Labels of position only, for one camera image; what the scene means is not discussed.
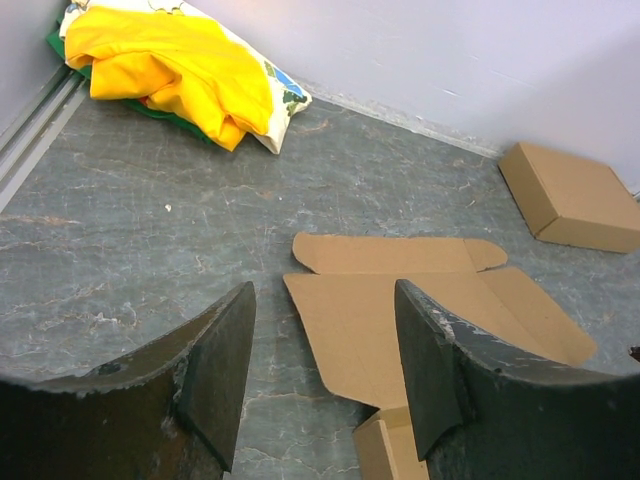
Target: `gray marble floor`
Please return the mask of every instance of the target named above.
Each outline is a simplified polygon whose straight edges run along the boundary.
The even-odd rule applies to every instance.
[[[322,102],[276,157],[87,100],[0,215],[0,372],[83,373],[253,280],[233,478],[359,478],[368,412],[322,386],[282,283],[301,230],[491,240],[598,341],[589,367],[640,370],[640,255],[533,240],[493,160]]]

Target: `yellow fabric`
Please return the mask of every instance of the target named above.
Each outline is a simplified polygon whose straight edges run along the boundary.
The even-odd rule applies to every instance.
[[[215,20],[93,7],[69,27],[71,68],[92,65],[91,97],[148,97],[233,150],[248,131],[267,133],[273,113],[260,63]]]

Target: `green cloth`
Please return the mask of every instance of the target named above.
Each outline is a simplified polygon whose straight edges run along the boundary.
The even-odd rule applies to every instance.
[[[55,31],[51,35],[49,35],[47,37],[47,42],[49,43],[49,45],[51,45],[51,47],[53,47],[53,49],[60,56],[60,58],[62,58],[64,60],[65,59],[64,42],[60,38],[59,32]],[[80,70],[77,70],[77,72],[80,75],[82,75],[84,78],[86,78],[86,79],[90,79],[91,78],[91,67],[89,67],[89,66],[84,67],[84,68],[82,68]],[[167,113],[167,112],[160,112],[158,110],[151,110],[150,108],[148,108],[144,104],[142,104],[142,102],[140,102],[139,100],[135,100],[135,99],[124,99],[124,100],[122,100],[122,102],[125,105],[127,105],[128,107],[134,109],[135,111],[142,113],[143,115],[146,115],[146,116],[151,117],[151,118],[158,118],[158,119],[161,119],[161,120],[167,120],[167,121],[173,123],[174,125],[177,125],[180,128],[184,128],[185,130],[190,131],[196,137],[200,138],[201,140],[205,141],[206,143],[210,143],[210,144],[214,143],[213,140],[211,140],[209,137],[207,137],[202,132],[202,130],[200,130],[196,125],[194,125],[191,122],[186,121],[183,118],[178,117],[175,113]]]

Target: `cardboard box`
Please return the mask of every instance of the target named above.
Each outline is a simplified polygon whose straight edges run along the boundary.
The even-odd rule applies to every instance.
[[[314,273],[284,281],[322,381],[336,395],[380,410],[354,433],[365,480],[424,480],[400,363],[396,280],[406,278],[503,340],[569,365],[594,341],[526,274],[504,267],[498,246],[461,238],[296,235],[293,253]]]
[[[528,143],[498,165],[538,240],[620,253],[640,248],[640,206],[610,167]]]

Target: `dark plastic piece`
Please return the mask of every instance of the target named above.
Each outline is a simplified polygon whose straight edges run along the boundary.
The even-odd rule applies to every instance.
[[[538,357],[406,280],[395,302],[418,457],[431,480],[640,478],[640,375]]]
[[[222,478],[233,460],[255,308],[246,283],[83,377],[0,379],[2,477]]]

